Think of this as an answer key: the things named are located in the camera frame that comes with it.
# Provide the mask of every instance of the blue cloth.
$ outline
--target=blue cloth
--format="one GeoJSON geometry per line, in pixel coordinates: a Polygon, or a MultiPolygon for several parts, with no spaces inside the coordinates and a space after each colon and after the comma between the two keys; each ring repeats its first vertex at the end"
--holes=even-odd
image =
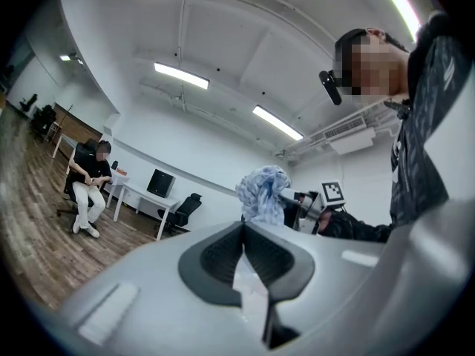
{"type": "Polygon", "coordinates": [[[264,166],[245,176],[236,185],[243,203],[244,219],[255,223],[284,225],[284,203],[279,194],[290,186],[290,178],[277,165],[264,166]]]}

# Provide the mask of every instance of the ceiling light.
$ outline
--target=ceiling light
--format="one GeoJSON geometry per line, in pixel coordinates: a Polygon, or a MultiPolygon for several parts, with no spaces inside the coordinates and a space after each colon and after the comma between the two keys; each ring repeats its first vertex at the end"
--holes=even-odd
{"type": "Polygon", "coordinates": [[[159,73],[163,73],[169,76],[174,76],[175,78],[181,79],[185,82],[192,83],[198,87],[204,88],[205,90],[208,89],[209,80],[204,79],[201,76],[196,76],[191,73],[187,73],[186,71],[177,69],[172,66],[163,65],[161,63],[155,63],[155,70],[159,73]]]}
{"type": "Polygon", "coordinates": [[[289,136],[291,136],[295,140],[303,139],[304,137],[299,134],[299,132],[293,130],[290,126],[288,126],[285,122],[278,119],[274,115],[272,115],[269,111],[263,109],[260,105],[256,105],[253,113],[261,117],[262,119],[270,122],[275,127],[279,128],[281,131],[285,132],[289,136]]]}
{"type": "Polygon", "coordinates": [[[416,41],[416,33],[421,25],[419,19],[417,18],[416,12],[414,12],[414,9],[410,6],[408,0],[392,1],[398,9],[399,13],[401,14],[402,18],[404,19],[404,22],[406,23],[407,28],[409,29],[410,34],[413,37],[413,40],[416,41]]]}

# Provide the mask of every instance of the hand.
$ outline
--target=hand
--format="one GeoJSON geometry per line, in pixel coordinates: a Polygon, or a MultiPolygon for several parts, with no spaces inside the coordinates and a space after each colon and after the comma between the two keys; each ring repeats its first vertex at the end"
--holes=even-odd
{"type": "Polygon", "coordinates": [[[325,228],[328,226],[330,222],[330,217],[332,216],[332,212],[330,210],[325,210],[321,213],[320,217],[318,218],[318,233],[325,231],[325,228]]]}
{"type": "Polygon", "coordinates": [[[84,175],[84,183],[85,183],[86,185],[88,185],[88,186],[91,185],[92,179],[91,179],[91,177],[89,176],[89,174],[84,175]]]}
{"type": "Polygon", "coordinates": [[[102,182],[101,178],[93,178],[91,186],[99,186],[101,184],[101,182],[102,182]]]}

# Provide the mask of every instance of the white sneaker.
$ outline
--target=white sneaker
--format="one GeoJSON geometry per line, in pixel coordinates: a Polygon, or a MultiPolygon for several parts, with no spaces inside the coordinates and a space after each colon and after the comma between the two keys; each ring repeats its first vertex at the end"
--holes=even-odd
{"type": "Polygon", "coordinates": [[[76,220],[74,221],[74,224],[73,224],[73,233],[74,234],[79,233],[79,215],[76,215],[76,220]]]}
{"type": "Polygon", "coordinates": [[[85,231],[89,232],[89,234],[96,239],[99,237],[99,231],[92,228],[91,224],[89,224],[89,226],[85,229],[85,231]]]}

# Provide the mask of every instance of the person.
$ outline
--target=person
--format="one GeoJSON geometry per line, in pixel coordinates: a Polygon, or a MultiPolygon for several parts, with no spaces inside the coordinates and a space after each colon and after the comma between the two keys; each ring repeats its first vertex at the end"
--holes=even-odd
{"type": "Polygon", "coordinates": [[[380,29],[354,29],[335,43],[333,73],[338,89],[349,95],[379,95],[398,111],[402,124],[391,149],[392,223],[372,227],[346,212],[326,210],[318,221],[324,236],[385,242],[400,225],[448,199],[424,150],[464,87],[472,59],[457,40],[450,19],[433,14],[419,30],[409,53],[380,29]]]}
{"type": "Polygon", "coordinates": [[[72,176],[73,190],[76,195],[78,215],[73,224],[73,233],[77,234],[80,229],[86,230],[92,237],[98,238],[99,231],[93,226],[105,208],[105,201],[99,191],[104,182],[111,180],[112,174],[107,162],[107,156],[111,152],[111,144],[108,141],[99,141],[96,150],[77,151],[74,158],[69,162],[69,167],[76,171],[72,176]],[[88,198],[94,205],[88,212],[88,198]]]}

